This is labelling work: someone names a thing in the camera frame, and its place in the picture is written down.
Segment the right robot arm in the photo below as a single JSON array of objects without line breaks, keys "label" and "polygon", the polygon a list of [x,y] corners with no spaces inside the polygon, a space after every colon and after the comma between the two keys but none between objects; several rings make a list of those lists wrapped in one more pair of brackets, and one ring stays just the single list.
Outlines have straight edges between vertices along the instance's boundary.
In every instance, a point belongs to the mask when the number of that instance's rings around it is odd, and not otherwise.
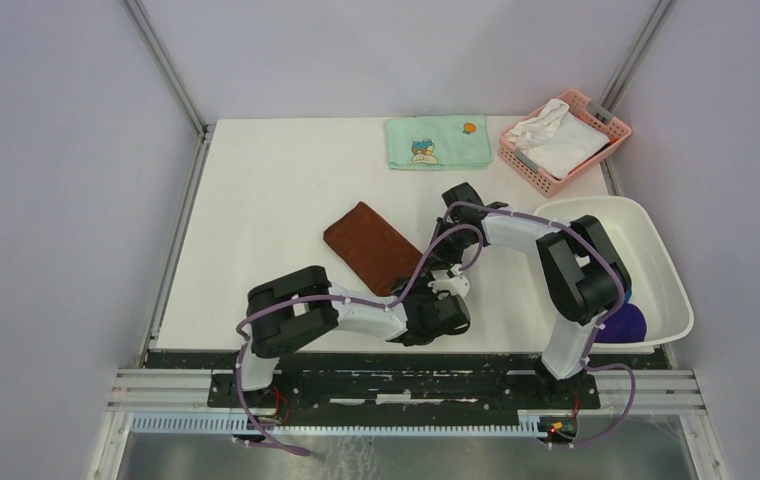
[{"label": "right robot arm", "polygon": [[544,374],[533,382],[536,400],[558,408],[574,393],[572,377],[588,364],[596,331],[625,302],[631,278],[601,222],[590,215],[549,220],[517,212],[504,203],[485,205],[468,183],[442,194],[446,212],[434,235],[456,227],[431,256],[448,266],[463,262],[473,245],[498,246],[538,257],[557,312],[540,357]]}]

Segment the purple towel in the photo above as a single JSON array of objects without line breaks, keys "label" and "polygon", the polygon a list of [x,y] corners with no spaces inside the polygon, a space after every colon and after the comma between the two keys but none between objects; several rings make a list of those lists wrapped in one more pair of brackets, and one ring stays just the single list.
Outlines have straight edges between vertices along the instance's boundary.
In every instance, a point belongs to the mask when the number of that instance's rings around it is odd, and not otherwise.
[{"label": "purple towel", "polygon": [[605,320],[596,336],[596,343],[640,343],[646,338],[648,325],[641,309],[632,303],[624,304]]}]

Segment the brown towel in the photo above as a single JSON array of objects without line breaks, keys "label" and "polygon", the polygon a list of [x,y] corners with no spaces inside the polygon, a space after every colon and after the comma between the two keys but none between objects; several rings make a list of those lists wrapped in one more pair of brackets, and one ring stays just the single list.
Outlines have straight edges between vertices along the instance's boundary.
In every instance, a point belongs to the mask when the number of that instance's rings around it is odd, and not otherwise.
[{"label": "brown towel", "polygon": [[328,247],[378,296],[393,294],[409,278],[422,252],[364,202],[357,203],[322,236]]}]

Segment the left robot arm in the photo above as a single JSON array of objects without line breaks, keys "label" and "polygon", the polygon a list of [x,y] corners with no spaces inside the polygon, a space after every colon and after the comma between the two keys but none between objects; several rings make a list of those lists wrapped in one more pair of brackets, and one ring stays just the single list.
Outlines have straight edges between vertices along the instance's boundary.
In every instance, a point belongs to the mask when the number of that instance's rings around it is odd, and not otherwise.
[{"label": "left robot arm", "polygon": [[459,265],[410,277],[385,297],[337,285],[321,266],[258,285],[248,292],[246,318],[237,326],[244,344],[232,392],[246,406],[263,404],[279,359],[334,330],[406,347],[461,335],[471,325],[464,302],[469,289]]}]

